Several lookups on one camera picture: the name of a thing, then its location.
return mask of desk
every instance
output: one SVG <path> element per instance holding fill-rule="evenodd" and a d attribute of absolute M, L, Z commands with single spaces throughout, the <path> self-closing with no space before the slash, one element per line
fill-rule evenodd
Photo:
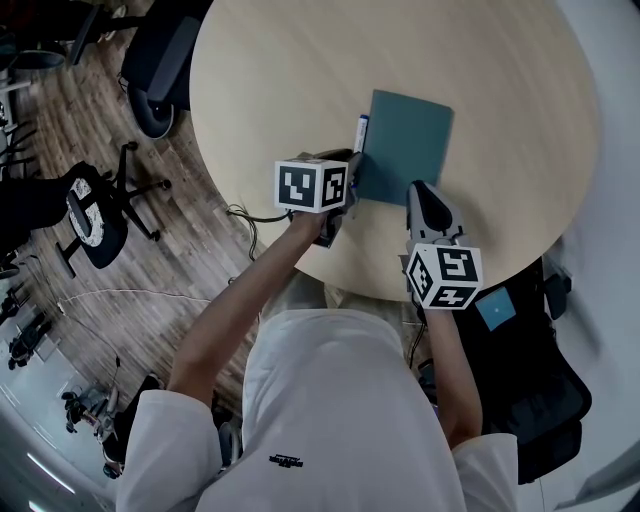
<path fill-rule="evenodd" d="M 274 216 L 273 167 L 352 147 L 373 89 L 453 108 L 440 188 L 482 250 L 485 285 L 516 274 L 571 222 L 599 142 L 591 71 L 551 0 L 216 0 L 191 66 L 191 110 L 228 203 Z M 259 225 L 271 244 L 286 223 Z M 405 210 L 361 201 L 330 250 L 298 268 L 407 300 Z"/>

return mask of hand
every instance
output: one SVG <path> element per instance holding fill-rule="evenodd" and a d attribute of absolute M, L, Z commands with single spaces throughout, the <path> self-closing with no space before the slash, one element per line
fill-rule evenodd
<path fill-rule="evenodd" d="M 328 212 L 296 212 L 293 214 L 293 220 L 291 221 L 289 229 L 304 234 L 310 242 L 313 242 L 318 238 L 318 236 L 320 236 L 320 232 L 324 225 L 324 221 L 327 219 L 327 215 Z"/>

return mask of white cable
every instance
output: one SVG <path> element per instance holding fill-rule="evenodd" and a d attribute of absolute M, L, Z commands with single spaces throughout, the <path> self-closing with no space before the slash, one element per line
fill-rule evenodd
<path fill-rule="evenodd" d="M 78 295 L 74 295 L 73 297 L 69 297 L 67 299 L 59 299 L 58 307 L 62 310 L 60 303 L 62 302 L 71 302 L 72 300 L 77 300 L 82 297 L 86 297 L 88 295 L 98 295 L 101 293 L 150 293 L 151 295 L 162 295 L 164 297 L 170 297 L 172 299 L 186 299 L 192 300 L 194 302 L 205 302 L 209 304 L 211 301 L 209 299 L 197 299 L 196 297 L 189 297 L 187 295 L 180 295 L 178 293 L 167 293 L 167 292 L 156 292 L 153 290 L 134 290 L 134 289 L 115 289 L 115 288 L 107 288 L 105 290 L 95 290 L 91 292 L 84 292 Z"/>

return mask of blue tag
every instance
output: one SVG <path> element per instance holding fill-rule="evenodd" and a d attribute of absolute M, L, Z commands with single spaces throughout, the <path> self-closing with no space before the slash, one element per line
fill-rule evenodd
<path fill-rule="evenodd" d="M 509 318 L 516 316 L 516 310 L 513 308 L 513 303 L 509 298 L 509 292 L 504 286 L 487 295 L 484 299 L 477 301 L 476 307 L 490 331 L 493 331 Z"/>

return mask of teal folder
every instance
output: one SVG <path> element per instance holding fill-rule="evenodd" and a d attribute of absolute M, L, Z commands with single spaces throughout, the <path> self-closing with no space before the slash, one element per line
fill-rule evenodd
<path fill-rule="evenodd" d="M 453 110 L 386 91 L 373 91 L 358 195 L 406 204 L 412 181 L 435 185 L 447 153 Z"/>

